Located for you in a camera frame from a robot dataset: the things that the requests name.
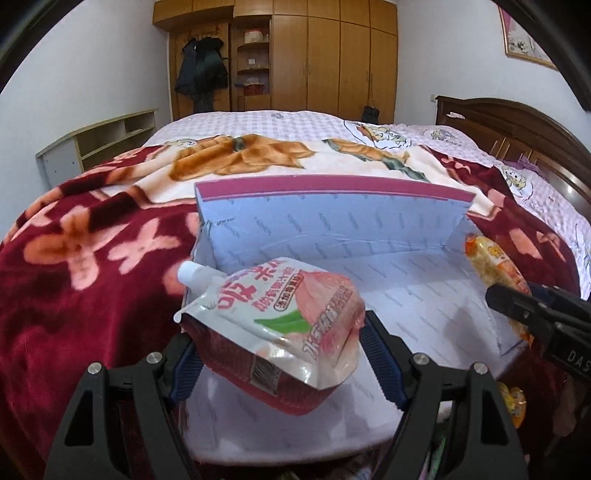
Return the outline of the pink checked bed sheet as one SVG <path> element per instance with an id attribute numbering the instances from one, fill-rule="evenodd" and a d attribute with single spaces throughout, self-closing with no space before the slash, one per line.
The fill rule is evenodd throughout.
<path id="1" fill-rule="evenodd" d="M 189 115 L 173 121 L 148 138 L 147 146 L 192 141 L 216 135 L 238 137 L 259 134 L 277 140 L 320 141 L 339 139 L 376 147 L 391 154 L 417 154 L 421 149 L 458 166 L 479 164 L 484 172 L 498 172 L 489 183 L 499 192 L 547 224 L 574 255 L 583 298 L 590 295 L 590 223 L 549 183 L 550 176 L 524 158 L 518 162 L 498 160 L 479 148 L 474 139 L 444 125 L 370 125 L 346 121 L 312 111 L 212 112 Z"/>

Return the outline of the pink cardboard box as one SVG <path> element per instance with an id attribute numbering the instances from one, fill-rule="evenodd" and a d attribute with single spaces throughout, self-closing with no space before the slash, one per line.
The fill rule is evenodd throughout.
<path id="1" fill-rule="evenodd" d="M 195 194 L 175 319 L 206 364 L 180 426 L 197 461 L 303 463 L 391 439 L 402 414 L 359 342 L 369 313 L 443 366 L 500 374 L 519 352 L 463 252 L 469 192 L 290 175 L 204 181 Z"/>

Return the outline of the wooden wardrobe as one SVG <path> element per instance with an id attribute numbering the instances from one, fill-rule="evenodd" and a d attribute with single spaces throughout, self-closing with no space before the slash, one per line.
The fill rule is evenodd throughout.
<path id="1" fill-rule="evenodd" d="M 228 88 L 213 111 L 311 110 L 359 120 L 366 105 L 394 120 L 398 9 L 388 1 L 158 1 L 175 81 L 190 40 L 221 38 Z"/>

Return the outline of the dark wooden headboard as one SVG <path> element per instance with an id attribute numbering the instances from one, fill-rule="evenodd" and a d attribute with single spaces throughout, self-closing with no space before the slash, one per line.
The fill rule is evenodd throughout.
<path id="1" fill-rule="evenodd" d="M 590 217 L 590 151 L 560 123 L 510 100 L 440 95 L 436 102 L 438 125 L 462 131 L 499 160 L 527 158 L 578 213 Z"/>

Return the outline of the small orange snack packet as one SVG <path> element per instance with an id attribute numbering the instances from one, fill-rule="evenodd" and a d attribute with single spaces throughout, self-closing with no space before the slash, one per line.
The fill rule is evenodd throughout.
<path id="1" fill-rule="evenodd" d="M 512 423 L 516 429 L 519 429 L 526 416 L 527 400 L 525 394 L 520 388 L 508 388 L 502 382 L 499 382 L 498 386 Z"/>

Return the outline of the orange noodle snack packet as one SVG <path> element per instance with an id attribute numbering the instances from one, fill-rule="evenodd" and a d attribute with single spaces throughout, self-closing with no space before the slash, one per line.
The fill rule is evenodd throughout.
<path id="1" fill-rule="evenodd" d="M 493 240 L 469 234 L 464 249 L 472 267 L 487 287 L 499 283 L 523 294 L 531 293 L 515 263 Z"/>

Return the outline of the pink peach jelly pouch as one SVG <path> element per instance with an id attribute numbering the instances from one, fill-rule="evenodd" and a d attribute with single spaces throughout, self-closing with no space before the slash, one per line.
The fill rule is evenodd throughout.
<path id="1" fill-rule="evenodd" d="M 349 278 L 287 257 L 232 274 L 184 261 L 177 278 L 200 359 L 266 405 L 308 414 L 356 370 L 366 305 Z"/>

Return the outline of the red floral fleece blanket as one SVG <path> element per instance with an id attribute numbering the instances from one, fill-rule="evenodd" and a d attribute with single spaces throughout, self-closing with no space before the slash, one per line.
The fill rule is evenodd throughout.
<path id="1" fill-rule="evenodd" d="M 75 386 L 92 361 L 119 367 L 164 347 L 197 228 L 198 181 L 341 174 L 418 180 L 474 195 L 468 216 L 533 281 L 580 292 L 565 241 L 488 172 L 346 140 L 217 135 L 130 150 L 53 188 L 1 244 L 3 476 L 39 479 Z"/>

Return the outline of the framed wedding photo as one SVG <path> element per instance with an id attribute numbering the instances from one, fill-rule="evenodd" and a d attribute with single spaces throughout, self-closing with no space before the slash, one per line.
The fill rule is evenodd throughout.
<path id="1" fill-rule="evenodd" d="M 501 7 L 498 11 L 506 56 L 557 71 L 558 68 L 533 37 Z"/>

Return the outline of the black hanging jacket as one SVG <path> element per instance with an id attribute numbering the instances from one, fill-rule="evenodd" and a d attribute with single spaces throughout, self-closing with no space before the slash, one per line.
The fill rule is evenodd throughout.
<path id="1" fill-rule="evenodd" d="M 215 90 L 228 88 L 228 67 L 221 55 L 221 38 L 190 38 L 182 47 L 183 60 L 174 91 L 190 98 L 194 113 L 213 111 Z"/>

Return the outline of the white low shelf unit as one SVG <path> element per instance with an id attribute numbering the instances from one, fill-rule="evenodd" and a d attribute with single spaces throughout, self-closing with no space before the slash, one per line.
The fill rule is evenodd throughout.
<path id="1" fill-rule="evenodd" d="M 141 147 L 155 132 L 155 110 L 144 110 L 82 127 L 55 140 L 36 154 L 47 190 Z"/>

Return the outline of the black bag on floor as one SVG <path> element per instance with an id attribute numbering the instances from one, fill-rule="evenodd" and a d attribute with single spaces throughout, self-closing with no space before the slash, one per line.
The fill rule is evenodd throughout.
<path id="1" fill-rule="evenodd" d="M 375 107 L 366 105 L 363 108 L 362 121 L 363 121 L 363 123 L 379 124 L 380 123 L 380 110 Z"/>

